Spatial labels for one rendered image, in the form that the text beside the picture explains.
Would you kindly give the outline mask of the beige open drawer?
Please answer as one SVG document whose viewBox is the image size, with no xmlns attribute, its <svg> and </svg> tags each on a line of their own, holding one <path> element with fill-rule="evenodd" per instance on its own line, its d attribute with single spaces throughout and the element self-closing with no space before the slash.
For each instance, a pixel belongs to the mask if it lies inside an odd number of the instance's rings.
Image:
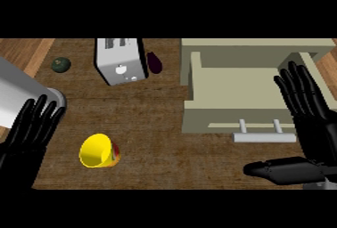
<svg viewBox="0 0 337 228">
<path fill-rule="evenodd" d="M 276 109 L 283 102 L 273 76 L 277 68 L 203 68 L 199 52 L 190 53 L 193 98 L 186 110 Z"/>
</svg>

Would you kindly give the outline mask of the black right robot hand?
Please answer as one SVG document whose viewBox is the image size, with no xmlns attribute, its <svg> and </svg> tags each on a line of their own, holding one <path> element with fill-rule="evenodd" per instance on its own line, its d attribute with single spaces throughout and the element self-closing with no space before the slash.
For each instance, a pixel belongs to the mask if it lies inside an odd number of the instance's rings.
<svg viewBox="0 0 337 228">
<path fill-rule="evenodd" d="M 273 81 L 291 112 L 304 157 L 270 159 L 243 166 L 243 174 L 277 185 L 337 183 L 337 112 L 325 102 L 302 65 L 288 62 Z"/>
</svg>

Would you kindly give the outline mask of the beige cabinet body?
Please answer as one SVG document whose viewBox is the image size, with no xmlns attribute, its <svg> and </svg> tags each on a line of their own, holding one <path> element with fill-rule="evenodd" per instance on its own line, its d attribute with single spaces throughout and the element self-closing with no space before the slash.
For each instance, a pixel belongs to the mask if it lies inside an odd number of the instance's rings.
<svg viewBox="0 0 337 228">
<path fill-rule="evenodd" d="M 181 38 L 180 85 L 187 85 L 193 52 L 205 68 L 273 68 L 291 53 L 308 53 L 317 61 L 334 47 L 329 38 Z"/>
</svg>

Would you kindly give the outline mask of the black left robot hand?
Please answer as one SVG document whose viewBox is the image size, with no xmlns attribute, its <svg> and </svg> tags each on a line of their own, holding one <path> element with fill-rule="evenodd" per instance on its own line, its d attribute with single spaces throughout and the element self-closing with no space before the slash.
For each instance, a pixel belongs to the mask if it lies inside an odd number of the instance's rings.
<svg viewBox="0 0 337 228">
<path fill-rule="evenodd" d="M 39 171 L 47 144 L 66 108 L 47 95 L 23 103 L 5 140 L 0 143 L 0 192 L 31 189 Z"/>
</svg>

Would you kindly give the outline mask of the grey metal cylinder pot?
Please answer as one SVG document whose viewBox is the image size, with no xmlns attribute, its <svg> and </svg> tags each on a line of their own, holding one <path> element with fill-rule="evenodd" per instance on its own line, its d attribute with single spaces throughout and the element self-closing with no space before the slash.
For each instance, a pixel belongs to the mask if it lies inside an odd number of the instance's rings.
<svg viewBox="0 0 337 228">
<path fill-rule="evenodd" d="M 42 86 L 36 80 L 0 56 L 0 126 L 10 128 L 28 99 L 38 100 L 45 94 L 47 102 L 66 106 L 66 97 L 59 90 Z"/>
</svg>

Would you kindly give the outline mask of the silver toaster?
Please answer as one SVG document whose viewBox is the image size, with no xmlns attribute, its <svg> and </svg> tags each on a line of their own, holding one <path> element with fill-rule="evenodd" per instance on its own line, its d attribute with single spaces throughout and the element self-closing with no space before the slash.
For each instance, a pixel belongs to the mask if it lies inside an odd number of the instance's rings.
<svg viewBox="0 0 337 228">
<path fill-rule="evenodd" d="M 94 68 L 109 86 L 143 80 L 149 76 L 140 38 L 96 38 Z"/>
</svg>

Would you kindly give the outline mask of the yellow cup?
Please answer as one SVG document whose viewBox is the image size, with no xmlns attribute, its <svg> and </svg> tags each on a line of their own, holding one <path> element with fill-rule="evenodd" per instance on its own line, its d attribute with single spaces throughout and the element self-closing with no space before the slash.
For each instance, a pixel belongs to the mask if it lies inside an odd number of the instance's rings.
<svg viewBox="0 0 337 228">
<path fill-rule="evenodd" d="M 78 160 L 88 168 L 112 167 L 121 159 L 116 144 L 104 134 L 91 135 L 81 144 Z"/>
</svg>

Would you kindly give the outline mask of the dark green avocado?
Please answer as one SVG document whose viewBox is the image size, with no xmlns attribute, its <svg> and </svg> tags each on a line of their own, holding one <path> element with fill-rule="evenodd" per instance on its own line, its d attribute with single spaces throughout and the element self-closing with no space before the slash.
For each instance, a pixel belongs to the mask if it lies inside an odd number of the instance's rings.
<svg viewBox="0 0 337 228">
<path fill-rule="evenodd" d="M 65 58 L 65 57 L 54 58 L 53 63 L 51 63 L 51 70 L 56 73 L 66 72 L 69 70 L 69 67 L 70 67 L 70 61 L 67 58 Z"/>
</svg>

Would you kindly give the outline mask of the dark purple eggplant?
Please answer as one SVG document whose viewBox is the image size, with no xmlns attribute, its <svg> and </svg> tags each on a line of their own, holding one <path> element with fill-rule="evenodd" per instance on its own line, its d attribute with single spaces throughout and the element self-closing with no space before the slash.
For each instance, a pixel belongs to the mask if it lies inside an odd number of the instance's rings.
<svg viewBox="0 0 337 228">
<path fill-rule="evenodd" d="M 156 57 L 153 52 L 146 53 L 146 57 L 147 57 L 147 66 L 149 66 L 150 72 L 153 74 L 159 74 L 162 71 L 162 62 L 159 58 Z"/>
</svg>

